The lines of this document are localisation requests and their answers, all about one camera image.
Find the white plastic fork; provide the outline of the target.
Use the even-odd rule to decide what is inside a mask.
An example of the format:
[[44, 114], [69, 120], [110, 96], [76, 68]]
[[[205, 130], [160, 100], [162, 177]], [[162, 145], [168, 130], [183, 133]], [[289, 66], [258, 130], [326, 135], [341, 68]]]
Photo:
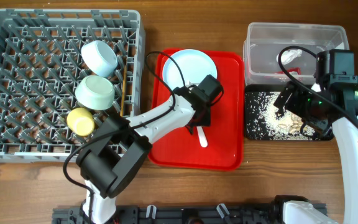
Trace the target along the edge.
[[203, 131], [203, 127], [202, 126], [197, 126], [197, 132], [198, 132], [198, 139], [200, 142], [201, 147], [207, 147], [208, 146], [208, 141], [206, 139], [206, 135]]

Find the red snack wrapper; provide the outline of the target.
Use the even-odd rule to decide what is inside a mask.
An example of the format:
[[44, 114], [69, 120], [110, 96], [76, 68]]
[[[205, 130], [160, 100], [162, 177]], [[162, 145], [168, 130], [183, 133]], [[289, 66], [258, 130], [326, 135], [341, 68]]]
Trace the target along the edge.
[[[293, 67], [293, 68], [288, 68], [287, 72], [290, 75], [301, 75], [301, 70], [299, 67]], [[285, 74], [283, 71], [279, 71], [279, 72], [275, 72], [275, 74]]]

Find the light blue round plate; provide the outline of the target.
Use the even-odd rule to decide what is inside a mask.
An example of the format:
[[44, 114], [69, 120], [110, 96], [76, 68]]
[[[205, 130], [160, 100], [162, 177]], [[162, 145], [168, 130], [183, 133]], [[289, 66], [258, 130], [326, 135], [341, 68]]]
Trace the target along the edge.
[[185, 49], [175, 52], [163, 66], [163, 81], [174, 90], [176, 87], [199, 85], [211, 75], [218, 78], [218, 71], [213, 60], [204, 52]]

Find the white tissue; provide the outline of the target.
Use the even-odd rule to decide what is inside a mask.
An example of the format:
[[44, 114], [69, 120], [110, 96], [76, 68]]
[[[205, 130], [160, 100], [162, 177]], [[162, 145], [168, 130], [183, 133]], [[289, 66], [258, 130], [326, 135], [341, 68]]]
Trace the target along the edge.
[[282, 65], [287, 65], [291, 63], [295, 58], [301, 57], [303, 51], [300, 49], [290, 49], [284, 51], [281, 56]]

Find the single wooden chopstick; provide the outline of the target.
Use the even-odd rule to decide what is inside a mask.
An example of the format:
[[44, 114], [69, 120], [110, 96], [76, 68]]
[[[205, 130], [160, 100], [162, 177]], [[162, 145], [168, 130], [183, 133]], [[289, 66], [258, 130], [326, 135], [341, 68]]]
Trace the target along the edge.
[[126, 97], [126, 83], [127, 83], [127, 65], [124, 67], [123, 81], [122, 81], [122, 95], [121, 95], [121, 109], [120, 116], [124, 116], [124, 102]]

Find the green plastic bowl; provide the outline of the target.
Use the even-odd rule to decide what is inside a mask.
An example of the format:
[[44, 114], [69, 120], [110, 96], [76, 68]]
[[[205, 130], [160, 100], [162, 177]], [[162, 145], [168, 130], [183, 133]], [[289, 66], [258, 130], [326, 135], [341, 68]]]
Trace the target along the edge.
[[75, 90], [77, 101], [91, 110], [107, 110], [114, 102], [114, 86], [104, 77], [89, 75], [80, 81]]

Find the light blue small bowl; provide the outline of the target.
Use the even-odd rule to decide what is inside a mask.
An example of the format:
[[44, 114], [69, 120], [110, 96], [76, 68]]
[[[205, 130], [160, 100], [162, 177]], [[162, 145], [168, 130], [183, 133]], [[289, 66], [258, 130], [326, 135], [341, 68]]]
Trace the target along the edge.
[[96, 75], [107, 78], [117, 68], [117, 55], [110, 46], [100, 40], [92, 41], [81, 48], [86, 66]]

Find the yellow plastic cup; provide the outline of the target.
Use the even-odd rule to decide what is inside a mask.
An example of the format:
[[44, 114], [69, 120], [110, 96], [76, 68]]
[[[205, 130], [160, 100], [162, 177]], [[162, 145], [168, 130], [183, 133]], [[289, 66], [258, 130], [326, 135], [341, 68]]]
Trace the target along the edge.
[[93, 115], [84, 108], [75, 108], [67, 116], [67, 126], [79, 136], [87, 136], [94, 131]]

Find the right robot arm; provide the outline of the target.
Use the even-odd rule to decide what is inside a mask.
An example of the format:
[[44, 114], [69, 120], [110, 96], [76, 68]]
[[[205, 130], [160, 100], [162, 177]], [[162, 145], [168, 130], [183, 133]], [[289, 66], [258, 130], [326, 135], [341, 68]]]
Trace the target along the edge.
[[[282, 55], [296, 49], [315, 58], [318, 91], [303, 84], [284, 67]], [[358, 223], [358, 77], [353, 52], [332, 49], [315, 54], [293, 45], [280, 51], [277, 62], [289, 82], [274, 105], [279, 110], [291, 111], [322, 137], [335, 137], [344, 183], [343, 222]]]

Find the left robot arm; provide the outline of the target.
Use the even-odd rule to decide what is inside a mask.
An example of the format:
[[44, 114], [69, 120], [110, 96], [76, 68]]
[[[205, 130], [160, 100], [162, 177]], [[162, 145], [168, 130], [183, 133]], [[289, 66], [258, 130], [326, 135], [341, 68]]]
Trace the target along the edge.
[[111, 114], [79, 151], [76, 164], [89, 198], [83, 205], [89, 223], [106, 223], [116, 212], [116, 197], [134, 179], [152, 146], [175, 129], [211, 124], [211, 107], [223, 96], [212, 75], [199, 84], [176, 87], [154, 109], [129, 118]]

